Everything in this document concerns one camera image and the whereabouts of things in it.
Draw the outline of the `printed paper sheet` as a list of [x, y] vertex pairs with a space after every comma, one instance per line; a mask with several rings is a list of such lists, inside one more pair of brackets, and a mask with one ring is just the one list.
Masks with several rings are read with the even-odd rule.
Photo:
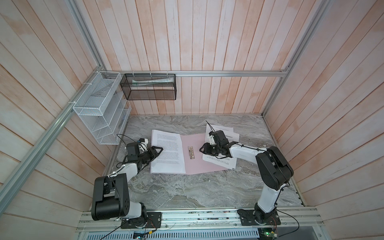
[[151, 174], [186, 174], [180, 134], [152, 130], [151, 145], [163, 148], [159, 156], [151, 162]]

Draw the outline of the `pink file folder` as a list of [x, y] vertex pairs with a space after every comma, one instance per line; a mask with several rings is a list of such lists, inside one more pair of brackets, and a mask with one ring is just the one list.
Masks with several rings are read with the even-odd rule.
[[[223, 171], [225, 168], [221, 168], [220, 166], [205, 162], [203, 160], [203, 154], [199, 151], [199, 149], [205, 143], [205, 135], [204, 134], [195, 134], [183, 136], [181, 135], [184, 159], [185, 159], [185, 167], [186, 174], [185, 175], [196, 175], [202, 173], [210, 173]], [[195, 159], [190, 159], [188, 147], [192, 146], [194, 148]]]

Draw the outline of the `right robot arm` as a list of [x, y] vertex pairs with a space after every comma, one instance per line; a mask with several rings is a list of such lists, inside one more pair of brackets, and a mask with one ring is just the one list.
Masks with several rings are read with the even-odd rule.
[[238, 142], [230, 142], [222, 130], [209, 133], [209, 141], [202, 145], [204, 155], [225, 158], [240, 158], [257, 164], [264, 182], [262, 193], [253, 210], [238, 209], [243, 226], [280, 225], [277, 201], [282, 190], [290, 185], [294, 170], [279, 148], [266, 149], [248, 147]]

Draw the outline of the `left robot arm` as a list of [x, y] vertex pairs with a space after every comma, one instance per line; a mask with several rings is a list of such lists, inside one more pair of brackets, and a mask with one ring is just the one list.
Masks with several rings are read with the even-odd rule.
[[143, 203], [130, 200], [128, 183], [164, 149], [135, 142], [127, 144], [126, 150], [116, 171], [95, 179], [91, 216], [94, 221], [119, 218], [122, 224], [142, 228], [148, 223], [147, 210]]

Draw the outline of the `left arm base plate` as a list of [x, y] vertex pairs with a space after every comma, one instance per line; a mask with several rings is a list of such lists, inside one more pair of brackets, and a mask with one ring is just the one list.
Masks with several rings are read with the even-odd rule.
[[122, 219], [122, 229], [159, 229], [162, 223], [161, 212], [147, 212], [146, 215], [142, 214], [139, 218]]

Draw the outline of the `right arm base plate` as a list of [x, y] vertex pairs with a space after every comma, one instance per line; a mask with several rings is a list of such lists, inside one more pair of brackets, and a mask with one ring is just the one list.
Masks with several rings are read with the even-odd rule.
[[262, 210], [237, 210], [242, 226], [265, 226], [281, 225], [281, 220], [277, 209], [273, 209], [270, 213], [264, 213]]

